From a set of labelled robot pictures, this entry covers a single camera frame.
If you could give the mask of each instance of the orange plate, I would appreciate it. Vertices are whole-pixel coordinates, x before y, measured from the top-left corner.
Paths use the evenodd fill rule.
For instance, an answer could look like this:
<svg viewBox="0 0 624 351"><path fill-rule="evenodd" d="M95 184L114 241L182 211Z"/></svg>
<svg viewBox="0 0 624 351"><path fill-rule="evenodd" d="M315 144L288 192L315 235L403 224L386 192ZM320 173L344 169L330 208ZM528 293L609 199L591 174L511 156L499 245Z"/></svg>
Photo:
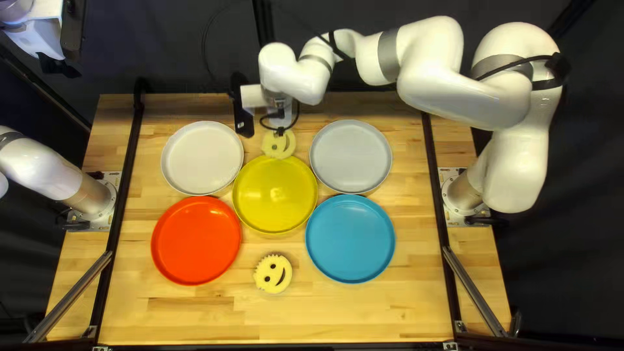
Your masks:
<svg viewBox="0 0 624 351"><path fill-rule="evenodd" d="M189 197L169 207L152 234L152 259L167 279L181 285L215 280L234 262L240 223L223 201Z"/></svg>

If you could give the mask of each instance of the plate rim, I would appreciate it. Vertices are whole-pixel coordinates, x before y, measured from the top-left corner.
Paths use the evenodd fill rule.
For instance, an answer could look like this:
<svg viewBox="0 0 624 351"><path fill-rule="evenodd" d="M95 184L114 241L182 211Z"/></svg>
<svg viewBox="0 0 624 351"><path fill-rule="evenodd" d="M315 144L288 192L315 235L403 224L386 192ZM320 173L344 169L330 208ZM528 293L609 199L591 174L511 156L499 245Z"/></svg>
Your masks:
<svg viewBox="0 0 624 351"><path fill-rule="evenodd" d="M341 189L337 189L337 188L334 188L334 187L330 186L318 174L318 171L316 169L314 169L315 163L312 160L312 155L314 154L314 149L315 149L316 145L319 143L319 141L322 138L322 136L327 134L330 131L330 129L335 128L337 124L346 124L346 125L350 124L352 126L359 126L359 127L366 128L366 129L374 132L378 136L380 136L381 140L384 141L384 145L386 146L386 150L388 151L389 164L388 164L388 168L387 168L386 173L384 174L383 178L381 178L381 180L377 184L375 184L374 186L369 187L369 188L367 188L365 190L362 190L362 191L345 192L345 191L343 191ZM377 129L374 125L372 125L370 123L367 123L367 122L360 121L358 119L339 119L339 120L333 121L333 122L327 124L326 126L324 126L323 128L321 128L314 135L314 138L312 139L312 144L310 144L310 151L308 153L308 159L309 159L309 162L310 162L310 168L312 169L312 172L314 172L314 176L316 176L316 178L321 183L323 183L323 185L325 185L326 187L330 188L333 191L337 191L337 192L339 192L341 194L348 194L348 195L364 194L366 192L370 192L370 191L373 191L374 189L377 189L388 178L388 176L390 175L390 171L392 170L392 165L394 164L394 155L392 154L392 147L390 146L390 143L388 142L388 139L386 138L386 136L379 129Z"/></svg>
<svg viewBox="0 0 624 351"><path fill-rule="evenodd" d="M310 254L311 250L310 250L310 245L309 245L309 235L310 232L308 230L309 228L309 224L312 222L314 214L316 213L317 210L321 210L323 207L327 206L326 204L332 204L334 202L337 202L338 200L333 200L333 199L337 199L339 197L342 197L343 199L345 199L345 197L348 197L349 199L355 200L357 202L363 203L364 205L368 206L368 205L373 205L374 210L379 214L383 214L383 217L385 217L385 219L387 220L389 226L390 226L390 230L391 230L391 250L390 253L388 255L388 258L386 260L386 263L383 265L383 267L381 269L379 269L378 272L376 272L374 275L368 277L365 280L357 280L357 281L352 281L352 280L345 280L345 279L338 279L332 275L329 275L327 272L325 272L323 269L321 269L321 267L319 267L319 265L316 263L316 260L313 258L313 256ZM390 216L388 215L388 213L379 205L377 204L375 201L368 199L367 197L361 196L361 195L356 195L356 194L338 194L335 196L330 197L329 199L323 201L319 206L317 206L314 210L314 212L312 213L312 215L310 216L310 218L308 219L308 225L306 226L306 232L304 234L304 240L305 240L305 246L306 246L306 252L308 253L308 257L310 258L310 260L312 261L312 264L314 264L314 266L316 267L316 269L318 269L324 276L326 276L327 278L335 281L335 282L339 282L339 283L343 283L343 284L351 284L351 285L355 285L355 284L363 284L366 282L370 282L371 280L379 277L389 266L390 266L390 262L392 262L392 258L394 258L394 252L396 251L396 232L394 230L394 224L392 223L392 219L390 218Z"/></svg>
<svg viewBox="0 0 624 351"><path fill-rule="evenodd" d="M301 227L302 225L306 224L306 222L308 221L308 219L310 219L310 217L312 216L312 214L314 213L314 211L316 210L317 206L316 204L318 203L318 184L316 183L316 177L314 176L314 172L312 172L311 168L308 167L308 165L305 164L305 162L303 162L302 160L300 160L298 157L295 156L289 156L286 159L283 160L276 160L273 159L267 155L260 155L254 159L252 159L251 161L247 162L243 168L240 170L239 175L245 171L245 168L250 165L250 164L256 164L256 163L260 163L263 161L270 161L270 160L276 160L276 161L288 161L290 159L294 159L295 163L298 163L300 166L302 166L304 169L306 169L309 172L309 176L311 176L311 180L312 183L314 184L314 201L313 201L313 205L312 205L312 209L307 213L306 217L297 225L286 229L286 230L263 230L261 228L258 228L255 225L251 225L248 220L245 218L244 215L241 214L240 209L238 208L238 201L236 200L236 193L238 190L238 187L240 185L240 177L236 177L236 179L234 180L234 186L232 187L232 207L234 208L234 212L236 212L236 215L238 216L238 218L240 219L240 221L242 223L244 223L245 225L247 225L249 228L256 230L258 232L264 233L264 234L269 234L269 235L280 235L280 234L286 234L291 232L292 230L295 230L299 227Z"/></svg>
<svg viewBox="0 0 624 351"><path fill-rule="evenodd" d="M192 204L197 204L197 203L204 203L204 204L212 204L212 205L218 205L220 207L222 207L225 212L229 212L227 213L228 218L235 224L237 224L236 226L236 239L238 241L238 245L236 246L236 251L234 252L233 258L232 260L228 263L228 265L225 267L225 269L223 269L222 272L220 272L218 275L216 275L215 277L208 279L208 280L204 280L201 282L193 282L193 283L189 283L186 281L182 281L181 279L175 279L175 275L171 274L169 271L165 270L163 267L161 267L157 262L162 262L162 260L157 259L158 255L155 255L154 252L156 251L156 242L155 242L155 237L157 235L157 230L159 229L159 227L161 227L164 223L164 221L168 218L171 218L172 215L174 215L174 213L178 212L180 209L184 208L187 205L192 205ZM183 285L183 286L198 286L198 285L203 285L209 282L212 282L214 280L216 280L217 278L221 277L225 272L228 271L228 269L230 269L230 267L232 266L232 264L234 263L234 261L236 261L236 258L238 257L238 253L240 251L240 247L241 247L241 243L243 241L243 231L242 228L240 226L240 221L238 219L238 217L236 216L236 214L234 213L234 211L232 210L232 208L230 208L230 206L228 206L228 204L226 204L225 202L214 198L214 197L210 197L210 196L204 196L204 197L187 197L186 199L182 199L176 203L174 203L173 205L171 205L159 218L158 221L156 222L156 225L154 226L154 229L152 230L152 236L150 238L150 254L152 256L152 263L154 264L154 266L156 267L156 269L158 270L158 272L160 273L160 275L162 275L163 277L165 277L167 280L169 280L170 282L173 282L175 284L178 285Z"/></svg>
<svg viewBox="0 0 624 351"><path fill-rule="evenodd" d="M184 135L188 134L190 131L194 131L194 130L202 128L202 127L211 127L211 126L212 127L216 127L216 129L221 130L221 131L229 134L230 137L233 137L234 140L238 141L237 145L238 145L239 156L240 156L240 162L239 162L239 165L238 165L238 169L236 170L234 178L230 179L230 181L228 181L227 184L225 184L224 186L220 187L217 190L214 190L214 191L211 191L211 192L206 192L206 193L198 193L198 192L186 191L186 190L182 189L181 187L175 185L173 180L170 179L170 176L167 175L167 173L165 172L165 168L166 168L166 165L167 165L166 158L171 154L171 151L173 149L173 145L180 138L182 138ZM221 190L225 189L228 185L230 185L236 179L236 177L238 176L238 173L240 172L241 168L243 167L244 161L245 161L245 149L243 147L243 142L240 140L240 138L238 137L236 132L232 130L232 128L230 128L229 126L227 126L224 123L217 122L217 121L197 121L197 122L189 123L189 124L186 124L186 125L182 126L180 129L175 131L175 133L173 133L171 136L169 136L169 138L167 139L167 143L162 148L162 151L160 153L160 173L162 174L163 178L165 179L165 182L167 182L167 184L170 187L174 188L176 191L179 191L179 192L181 192L181 193L183 193L185 195L205 196L205 195L214 194L216 192L220 192Z"/></svg>

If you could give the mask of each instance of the yellow plate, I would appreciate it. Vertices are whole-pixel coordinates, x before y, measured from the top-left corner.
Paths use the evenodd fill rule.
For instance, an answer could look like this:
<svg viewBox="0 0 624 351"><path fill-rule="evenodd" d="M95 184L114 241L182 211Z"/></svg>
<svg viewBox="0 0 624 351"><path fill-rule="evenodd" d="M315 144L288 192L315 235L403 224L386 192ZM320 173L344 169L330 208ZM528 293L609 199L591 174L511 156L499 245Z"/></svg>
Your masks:
<svg viewBox="0 0 624 351"><path fill-rule="evenodd" d="M243 223L267 234L282 234L310 217L317 191L314 174L298 158L260 156L240 171L232 198Z"/></svg>

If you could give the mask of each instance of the table frame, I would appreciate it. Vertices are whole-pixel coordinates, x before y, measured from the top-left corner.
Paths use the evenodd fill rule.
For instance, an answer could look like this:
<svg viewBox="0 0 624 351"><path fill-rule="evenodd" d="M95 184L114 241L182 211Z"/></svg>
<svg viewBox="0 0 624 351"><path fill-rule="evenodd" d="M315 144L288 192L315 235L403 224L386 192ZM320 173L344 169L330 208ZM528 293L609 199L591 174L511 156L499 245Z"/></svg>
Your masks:
<svg viewBox="0 0 624 351"><path fill-rule="evenodd" d="M117 250L117 244L119 243L120 229L124 217L125 204L127 201L130 178L132 175L132 168L134 166L134 158L139 141L140 129L142 125L144 106L144 94L148 89L147 82L143 79L138 79L135 84L134 90L134 114L132 118L132 127L130 130L129 142L124 159L124 173L119 185L118 203L116 203L115 213L111 224L109 238L107 241L106 254L111 254L109 263L101 270L99 285L95 296L94 306L92 309L92 315L89 328L85 331L81 339L57 341L57 342L36 342L33 344L18 344L14 350L90 350L90 351L109 351L107 345L99 345L99 332L104 316L104 309L106 305L108 290L110 287L110 280L112 277L114 257ZM474 350L498 350L498 349L512 349L512 350L597 350L594 346L581 347L578 345L552 343L546 341L536 341L527 339L517 339L513 337L491 337L486 335L471 334L466 331L466 328L461 320L461 312L459 308L459 299L457 296L455 275L460 278L465 287L465 279L471 282L470 277L462 272L463 267L461 263L457 261L461 269L454 269L449 264L450 261L445 260L443 252L450 249L449 235L447 232L446 221L444 218L444 209L440 189L439 178L437 176L437 160L435 153L434 138L431 126L431 119L428 114L422 114L422 128L424 134L424 142L426 145L427 165L429 168L429 175L432 187L432 194L434 198L434 208L436 212L436 225L438 229L440 252L442 260L442 266L444 270L444 280L447 290L447 301L449 303L449 321L452 324L453 339L447 342L390 342L390 343L345 343L345 344L252 344L252 345L115 345L114 350L304 350L304 351L330 351L335 349L375 349L375 350L459 350L460 348L471 348ZM44 319L44 322L50 324L50 320Z"/></svg>

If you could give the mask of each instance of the smiley face sponge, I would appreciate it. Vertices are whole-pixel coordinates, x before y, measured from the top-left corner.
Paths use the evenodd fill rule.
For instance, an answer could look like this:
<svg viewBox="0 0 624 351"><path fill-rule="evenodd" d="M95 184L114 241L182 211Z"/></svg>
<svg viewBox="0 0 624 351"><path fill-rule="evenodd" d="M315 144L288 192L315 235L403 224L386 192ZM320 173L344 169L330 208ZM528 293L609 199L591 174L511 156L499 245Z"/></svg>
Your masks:
<svg viewBox="0 0 624 351"><path fill-rule="evenodd" d="M293 267L282 255L269 255L256 266L253 280L256 286L269 294L284 291L293 279Z"/></svg>

